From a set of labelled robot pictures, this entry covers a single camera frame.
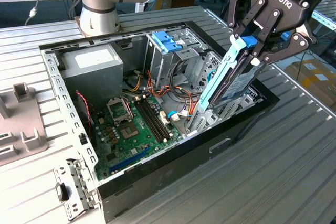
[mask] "gray plastic part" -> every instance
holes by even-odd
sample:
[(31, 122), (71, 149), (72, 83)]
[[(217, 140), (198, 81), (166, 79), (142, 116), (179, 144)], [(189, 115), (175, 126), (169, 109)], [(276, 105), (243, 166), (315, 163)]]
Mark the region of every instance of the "gray plastic part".
[(11, 91), (0, 93), (0, 99), (0, 166), (46, 150), (34, 89), (15, 84)]
[(0, 97), (0, 115), (2, 119), (6, 119), (10, 117), (9, 110), (6, 107), (6, 104), (4, 103), (4, 101), (1, 99), (1, 97)]

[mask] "metal table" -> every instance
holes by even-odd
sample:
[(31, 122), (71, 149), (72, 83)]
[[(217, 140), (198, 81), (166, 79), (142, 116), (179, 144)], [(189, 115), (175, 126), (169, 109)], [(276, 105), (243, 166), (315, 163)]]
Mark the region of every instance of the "metal table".
[[(120, 15), (125, 30), (193, 20), (224, 48), (230, 30), (201, 7)], [(0, 30), (0, 91), (37, 91), (49, 149), (0, 167), (2, 223), (68, 223), (52, 169), (76, 156), (38, 45), (80, 38), (75, 22)], [(336, 116), (276, 66), (259, 79), (280, 102), (235, 146), (114, 223), (329, 223), (336, 214)], [(103, 223), (95, 210), (76, 223)]]
[(315, 8), (312, 17), (320, 23), (320, 26), (314, 31), (315, 33), (322, 27), (322, 25), (328, 27), (330, 30), (335, 30), (336, 0), (322, 0)]

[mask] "connector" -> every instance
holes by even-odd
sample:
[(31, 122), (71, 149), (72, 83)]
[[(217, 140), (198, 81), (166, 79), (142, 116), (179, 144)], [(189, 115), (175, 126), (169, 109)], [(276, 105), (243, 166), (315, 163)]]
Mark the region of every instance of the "connector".
[(165, 118), (167, 115), (166, 115), (166, 113), (164, 113), (164, 111), (162, 110), (162, 111), (160, 111), (160, 117), (161, 118)]
[(173, 122), (176, 122), (180, 119), (179, 115), (177, 113), (173, 114), (170, 119), (173, 121)]
[(33, 18), (33, 17), (35, 17), (36, 14), (37, 14), (37, 9), (35, 7), (33, 7), (29, 12), (29, 17)]

